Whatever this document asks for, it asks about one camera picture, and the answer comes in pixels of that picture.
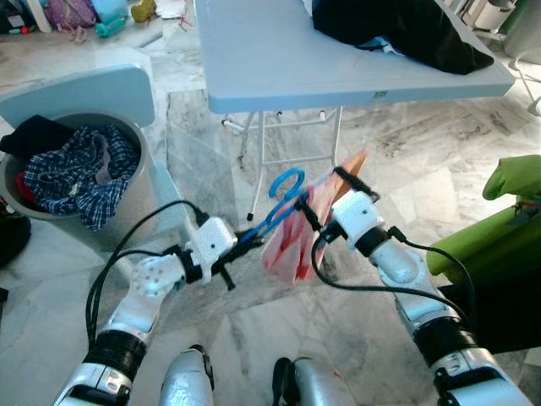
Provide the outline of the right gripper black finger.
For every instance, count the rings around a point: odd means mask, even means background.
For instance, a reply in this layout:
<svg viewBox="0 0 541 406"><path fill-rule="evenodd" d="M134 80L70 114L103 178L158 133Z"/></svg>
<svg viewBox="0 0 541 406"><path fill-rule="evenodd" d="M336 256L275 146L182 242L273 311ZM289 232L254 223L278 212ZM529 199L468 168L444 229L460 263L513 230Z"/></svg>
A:
<svg viewBox="0 0 541 406"><path fill-rule="evenodd" d="M294 201L294 210L301 212L304 219L308 222L310 227L321 227L320 217L314 212L312 206L308 204L309 193L301 192Z"/></svg>
<svg viewBox="0 0 541 406"><path fill-rule="evenodd" d="M371 200L379 199L378 193L374 192L374 190L371 189L371 187L368 186L362 179L357 177L357 175L349 173L344 167L336 166L335 174L337 177L343 178L344 182L349 186L349 189L354 190L354 192L363 192L368 195Z"/></svg>

